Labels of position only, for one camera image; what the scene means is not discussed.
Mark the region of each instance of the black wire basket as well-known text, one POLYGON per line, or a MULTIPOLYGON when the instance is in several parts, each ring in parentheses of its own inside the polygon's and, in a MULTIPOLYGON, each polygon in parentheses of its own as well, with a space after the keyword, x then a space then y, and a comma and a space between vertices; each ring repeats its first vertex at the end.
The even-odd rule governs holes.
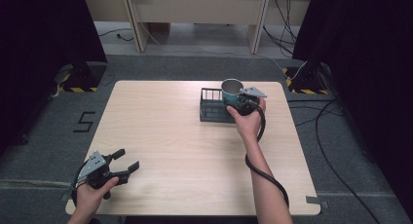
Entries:
POLYGON ((222 90, 201 88, 200 121, 215 123, 235 123, 222 102, 222 90))

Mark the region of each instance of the electrical cord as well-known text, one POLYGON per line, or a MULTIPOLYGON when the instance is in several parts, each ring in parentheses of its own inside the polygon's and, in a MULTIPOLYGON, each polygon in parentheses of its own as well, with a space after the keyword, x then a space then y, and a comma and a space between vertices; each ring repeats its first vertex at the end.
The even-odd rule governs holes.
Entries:
POLYGON ((103 84, 103 82, 102 81, 100 81, 100 84, 103 86, 103 87, 107 87, 107 86, 109 86, 110 84, 112 84, 112 82, 114 82, 115 81, 115 77, 116 77, 116 75, 107 75, 108 77, 112 77, 111 79, 110 79, 110 81, 109 82, 107 82, 107 83, 105 83, 105 84, 103 84))
POLYGON ((333 100, 336 100, 336 99, 308 99, 308 100, 299 99, 299 100, 288 100, 287 102, 308 102, 308 101, 311 101, 311 102, 313 102, 313 101, 315 101, 315 102, 328 102, 328 101, 333 101, 333 100))
POLYGON ((112 32, 124 31, 124 30, 131 30, 131 29, 130 29, 130 28, 119 28, 119 29, 107 31, 107 32, 105 32, 105 33, 103 33, 103 34, 99 34, 98 36, 100 37, 100 36, 104 36, 104 35, 107 35, 107 34, 112 33, 112 32))
POLYGON ((116 34, 116 36, 119 38, 119 39, 122 39, 122 40, 124 40, 124 41, 131 41, 131 40, 133 40, 133 37, 131 38, 131 39, 126 39, 126 38, 124 38, 123 36, 121 36, 121 34, 116 34))
POLYGON ((370 216, 374 219, 374 221, 378 224, 380 224, 379 220, 377 219, 377 217, 374 215, 374 213, 370 210, 370 208, 368 208, 368 206, 365 204, 365 202, 357 195, 357 193, 353 190, 352 187, 350 187, 346 181, 344 181, 344 179, 340 176, 340 174, 337 172, 337 170, 333 167, 333 165, 330 163, 330 161, 328 160, 324 149, 322 148, 321 145, 321 141, 319 139, 319 117, 322 115, 322 113, 324 112, 324 110, 334 102, 335 100, 331 100, 329 101, 319 112, 319 114, 316 117, 316 137, 317 137, 317 143, 319 145, 319 150, 322 153, 322 156, 324 157, 325 161, 327 162, 328 166, 331 168, 331 170, 334 172, 334 174, 337 176, 337 178, 343 183, 344 186, 347 187, 347 189, 349 189, 349 191, 353 194, 353 196, 355 196, 355 198, 364 206, 364 208, 367 210, 367 212, 370 214, 370 216))
MULTIPOLYGON (((281 42, 284 42, 284 40, 282 38, 283 38, 283 35, 284 35, 285 31, 287 31, 289 33, 289 35, 291 36, 291 40, 293 42, 292 44, 295 45, 296 36, 292 32, 291 25, 290 25, 290 22, 289 22, 289 15, 290 15, 290 12, 291 12, 291 0, 286 0, 286 18, 284 17, 284 15, 282 13, 282 10, 280 8, 278 0, 275 0, 275 2, 276 2, 276 6, 279 9, 279 12, 282 16, 282 21, 284 22, 284 29, 282 31, 282 37, 279 40, 281 42)), ((280 47, 280 51, 284 56, 291 57, 291 56, 286 55, 283 52, 283 50, 287 51, 288 53, 290 53, 292 55, 292 52, 290 50, 286 50, 284 47, 280 47)))
POLYGON ((301 69, 303 69, 303 67, 304 67, 306 64, 307 64, 307 61, 305 61, 303 64, 301 64, 301 66, 298 68, 297 72, 295 73, 295 75, 294 75, 292 78, 290 78, 290 77, 288 77, 288 76, 285 75, 286 79, 287 79, 287 80, 291 80, 291 81, 294 80, 294 79, 298 76, 298 74, 300 73, 301 69))
MULTIPOLYGON (((303 106, 303 107, 299 106, 299 107, 296 107, 296 108, 314 108, 314 109, 318 109, 318 108, 315 108, 315 107, 308 107, 308 106, 303 106)), ((336 110, 336 109, 339 109, 339 108, 340 108, 340 107, 337 107, 337 108, 332 109, 332 110, 330 110, 330 111, 324 110, 323 115, 324 115, 324 114, 332 114, 332 115, 336 115, 336 116, 345 116, 344 114, 336 114, 336 113, 333 113, 333 112, 332 112, 333 110, 336 110)), ((311 119, 311 120, 305 121, 305 122, 303 122, 303 123, 296 124, 295 127, 299 127, 299 126, 305 125, 305 124, 307 124, 307 123, 310 123, 310 122, 314 121, 316 118, 313 118, 313 119, 311 119)))
POLYGON ((259 106, 257 103, 254 103, 254 108, 258 111, 259 115, 261 116, 261 129, 259 130, 259 133, 257 136, 257 141, 259 142, 262 138, 262 135, 264 134, 266 120, 265 120, 264 111, 262 110, 261 106, 259 106))
POLYGON ((262 27, 264 29, 264 31, 267 33, 268 37, 270 37, 270 39, 279 47, 283 48, 285 51, 289 52, 290 54, 292 54, 292 51, 289 50, 286 46, 284 46, 282 43, 287 43, 287 44, 291 44, 290 42, 285 42, 281 39, 278 39, 277 37, 273 36, 270 34, 270 32, 268 32, 267 28, 265 26, 262 27))

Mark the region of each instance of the black cable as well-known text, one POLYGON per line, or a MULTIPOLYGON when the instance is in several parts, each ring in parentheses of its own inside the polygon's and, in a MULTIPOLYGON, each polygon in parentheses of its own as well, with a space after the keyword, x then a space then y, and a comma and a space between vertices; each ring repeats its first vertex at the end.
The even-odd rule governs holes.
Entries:
MULTIPOLYGON (((283 37, 284 33, 285 33, 285 26, 284 26, 284 30, 282 31, 282 37, 283 37)), ((288 55, 284 54, 281 47, 280 47, 280 52, 282 53, 283 56, 292 57, 292 52, 291 51, 288 51, 291 54, 291 56, 288 56, 288 55)))
POLYGON ((132 37, 131 39, 126 39, 126 38, 124 38, 123 36, 121 36, 121 34, 116 34, 116 36, 117 36, 119 39, 122 39, 122 40, 124 40, 124 41, 131 41, 131 40, 133 40, 133 37, 132 37))
POLYGON ((100 84, 103 86, 103 87, 107 87, 108 85, 110 85, 113 81, 115 81, 115 75, 107 75, 107 76, 111 76, 112 77, 112 79, 108 82, 108 83, 106 83, 106 84, 103 84, 101 81, 100 81, 100 84))
POLYGON ((308 102, 308 101, 316 101, 316 102, 327 102, 333 101, 336 99, 299 99, 299 100, 288 100, 287 102, 308 102))
POLYGON ((124 31, 124 30, 131 30, 131 29, 130 29, 130 28, 119 28, 119 29, 107 31, 107 32, 105 32, 105 33, 103 33, 103 34, 99 34, 99 36, 104 36, 104 35, 107 35, 107 34, 109 34, 109 33, 111 33, 111 32, 124 31))
MULTIPOLYGON (((335 113, 332 113, 332 112, 326 111, 326 110, 324 110, 324 113, 322 113, 322 114, 333 114, 333 115, 337 115, 337 116, 345 116, 345 115, 335 114, 335 113)), ((316 118, 311 119, 311 120, 308 120, 308 121, 305 121, 305 122, 303 122, 303 123, 296 124, 295 127, 299 127, 299 126, 301 126, 301 125, 305 125, 305 124, 307 124, 307 123, 310 123, 310 122, 314 121, 316 118)))
POLYGON ((265 26, 263 26, 263 29, 264 29, 264 31, 267 33, 268 37, 270 37, 270 39, 271 39, 277 46, 279 46, 280 48, 283 48, 285 51, 289 52, 289 53, 292 55, 292 51, 289 50, 287 47, 285 47, 282 43, 287 43, 287 44, 290 44, 290 45, 294 45, 294 44, 292 44, 292 43, 290 43, 290 42, 283 41, 283 40, 278 39, 278 38, 276 38, 275 36, 271 35, 270 32, 268 32, 268 30, 267 30, 267 28, 266 28, 265 26))
MULTIPOLYGON (((289 108, 290 109, 315 109, 315 110, 321 110, 322 109, 322 108, 317 108, 317 107, 313 107, 313 106, 291 106, 289 108)), ((336 115, 336 116, 345 116, 344 114, 334 113, 333 110, 336 110, 336 109, 341 109, 341 107, 337 107, 337 108, 334 108, 334 109, 331 109, 331 110, 324 110, 324 112, 326 114, 332 114, 332 115, 336 115)))
POLYGON ((328 160, 327 156, 325 155, 324 149, 322 148, 321 145, 321 141, 319 139, 319 117, 321 116, 321 114, 324 112, 324 110, 334 102, 335 100, 331 100, 330 102, 328 102, 319 112, 319 114, 317 115, 316 118, 316 137, 317 137, 317 143, 319 145, 319 150, 322 153, 322 156, 324 157, 325 161, 327 162, 328 166, 331 168, 331 170, 334 172, 334 174, 337 176, 338 179, 340 179, 340 181, 344 184, 344 186, 347 187, 347 189, 349 189, 349 191, 356 197, 356 199, 358 199, 358 201, 364 206, 364 208, 367 210, 367 212, 371 215, 371 217, 374 219, 374 221, 376 223, 380 223, 379 220, 377 219, 377 217, 374 215, 374 213, 370 210, 370 208, 368 208, 368 206, 364 203, 364 201, 358 196, 358 194, 344 181, 344 179, 340 176, 340 174, 337 172, 337 170, 335 170, 335 168, 333 167, 333 165, 330 163, 330 161, 328 160))
POLYGON ((262 135, 264 134, 266 120, 265 120, 265 115, 264 115, 264 111, 262 110, 262 108, 259 105, 255 105, 254 108, 258 111, 259 115, 261 116, 261 129, 259 130, 259 133, 257 136, 257 141, 260 141, 262 135))
POLYGON ((286 0, 286 22, 287 22, 287 27, 289 28, 289 34, 291 36, 292 41, 295 43, 295 40, 297 37, 294 35, 294 32, 291 29, 291 23, 289 22, 289 14, 291 13, 291 0, 286 0))
MULTIPOLYGON (((280 8, 279 2, 277 0, 275 0, 275 1, 276 1, 276 6, 279 9, 279 12, 282 16, 282 21, 284 22, 284 29, 286 29, 290 35, 294 35, 294 33, 292 32, 291 27, 289 25, 289 22, 285 19, 284 15, 282 13, 282 9, 280 8)), ((288 0, 287 0, 287 16, 288 16, 288 20, 289 20, 288 0)))

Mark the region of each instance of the yellow black hazard tape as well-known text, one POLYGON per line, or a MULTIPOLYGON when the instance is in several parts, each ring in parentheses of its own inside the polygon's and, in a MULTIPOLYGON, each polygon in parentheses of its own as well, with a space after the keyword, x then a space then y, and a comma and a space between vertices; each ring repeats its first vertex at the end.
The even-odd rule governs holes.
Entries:
MULTIPOLYGON (((286 75, 288 68, 284 68, 283 73, 286 75)), ((303 93, 303 94, 328 94, 328 91, 322 86, 319 81, 318 86, 312 86, 310 89, 304 88, 302 85, 300 87, 295 86, 291 77, 287 77, 285 79, 286 85, 288 86, 288 90, 292 93, 303 93)))
POLYGON ((71 85, 67 84, 69 77, 70 77, 70 73, 64 76, 62 82, 60 83, 59 90, 61 92, 85 93, 85 92, 96 92, 97 91, 97 87, 71 87, 71 85))
POLYGON ((60 87, 61 92, 74 92, 74 93, 84 93, 84 92, 96 92, 97 88, 67 88, 60 87))

